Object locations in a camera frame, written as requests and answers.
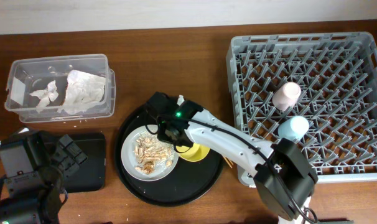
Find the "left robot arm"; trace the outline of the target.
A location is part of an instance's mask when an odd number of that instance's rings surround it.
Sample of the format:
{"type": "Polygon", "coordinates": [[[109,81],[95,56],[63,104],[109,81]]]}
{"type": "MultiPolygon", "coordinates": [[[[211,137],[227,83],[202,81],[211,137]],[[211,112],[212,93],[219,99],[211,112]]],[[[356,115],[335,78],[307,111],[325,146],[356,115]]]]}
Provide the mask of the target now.
{"type": "Polygon", "coordinates": [[[65,181],[88,159],[69,135],[47,147],[45,131],[14,134],[0,142],[0,223],[58,223],[68,200],[65,181]]]}

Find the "yellow plastic bowl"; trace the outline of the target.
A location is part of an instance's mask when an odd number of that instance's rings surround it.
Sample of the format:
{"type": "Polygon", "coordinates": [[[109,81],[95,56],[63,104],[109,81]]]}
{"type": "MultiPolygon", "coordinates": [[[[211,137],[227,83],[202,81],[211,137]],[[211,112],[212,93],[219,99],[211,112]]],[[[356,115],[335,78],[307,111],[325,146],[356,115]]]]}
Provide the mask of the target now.
{"type": "Polygon", "coordinates": [[[189,150],[189,152],[179,154],[179,157],[189,162],[198,162],[206,158],[209,152],[209,147],[199,144],[193,144],[193,148],[189,150]]]}

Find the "pink plastic cup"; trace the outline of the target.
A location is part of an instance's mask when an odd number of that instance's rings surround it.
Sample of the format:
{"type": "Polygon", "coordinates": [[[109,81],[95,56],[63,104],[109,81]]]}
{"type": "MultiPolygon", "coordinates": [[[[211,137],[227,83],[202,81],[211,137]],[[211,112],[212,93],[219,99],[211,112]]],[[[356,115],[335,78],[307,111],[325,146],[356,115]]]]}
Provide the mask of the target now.
{"type": "Polygon", "coordinates": [[[295,82],[287,82],[278,89],[272,97],[272,103],[275,108],[285,111],[293,107],[301,94],[300,86],[295,82]]]}

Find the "gold snack wrapper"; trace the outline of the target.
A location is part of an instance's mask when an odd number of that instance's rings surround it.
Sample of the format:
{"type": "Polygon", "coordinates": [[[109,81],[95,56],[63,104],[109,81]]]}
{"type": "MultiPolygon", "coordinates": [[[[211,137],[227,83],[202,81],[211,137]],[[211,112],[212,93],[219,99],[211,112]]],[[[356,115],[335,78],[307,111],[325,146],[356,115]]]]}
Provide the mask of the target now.
{"type": "Polygon", "coordinates": [[[42,112],[46,106],[58,98],[56,81],[49,82],[44,90],[33,91],[30,96],[36,96],[40,100],[36,106],[36,111],[42,112]]]}

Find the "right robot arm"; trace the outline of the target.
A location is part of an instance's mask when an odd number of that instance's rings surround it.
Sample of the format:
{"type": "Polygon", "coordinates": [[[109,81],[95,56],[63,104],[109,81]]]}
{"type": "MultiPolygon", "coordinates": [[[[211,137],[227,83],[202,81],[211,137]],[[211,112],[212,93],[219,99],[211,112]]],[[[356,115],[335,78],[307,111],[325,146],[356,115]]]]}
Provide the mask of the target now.
{"type": "Polygon", "coordinates": [[[145,103],[157,124],[157,138],[174,147],[209,147],[247,171],[268,209],[289,222],[318,223],[308,201],[318,182],[316,172],[297,145],[277,144],[245,134],[220,121],[197,103],[162,92],[145,103]]]}

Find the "blue plastic cup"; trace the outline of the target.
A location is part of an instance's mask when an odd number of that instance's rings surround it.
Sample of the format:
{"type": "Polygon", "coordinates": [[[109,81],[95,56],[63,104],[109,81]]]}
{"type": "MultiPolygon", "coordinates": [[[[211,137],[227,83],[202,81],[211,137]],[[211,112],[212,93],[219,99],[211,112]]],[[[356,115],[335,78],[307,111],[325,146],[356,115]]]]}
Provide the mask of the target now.
{"type": "Polygon", "coordinates": [[[294,116],[283,122],[277,130],[278,136],[290,141],[298,141],[309,130],[310,124],[303,116],[294,116]]]}

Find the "white napkin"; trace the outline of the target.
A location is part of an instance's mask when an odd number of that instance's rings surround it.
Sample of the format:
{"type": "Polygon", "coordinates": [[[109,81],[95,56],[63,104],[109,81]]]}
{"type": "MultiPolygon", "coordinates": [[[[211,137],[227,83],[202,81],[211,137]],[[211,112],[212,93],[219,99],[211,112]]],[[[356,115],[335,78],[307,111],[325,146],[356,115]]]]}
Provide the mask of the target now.
{"type": "Polygon", "coordinates": [[[86,113],[104,97],[106,78],[79,70],[72,70],[65,78],[56,81],[57,91],[62,96],[58,113],[86,113]]]}

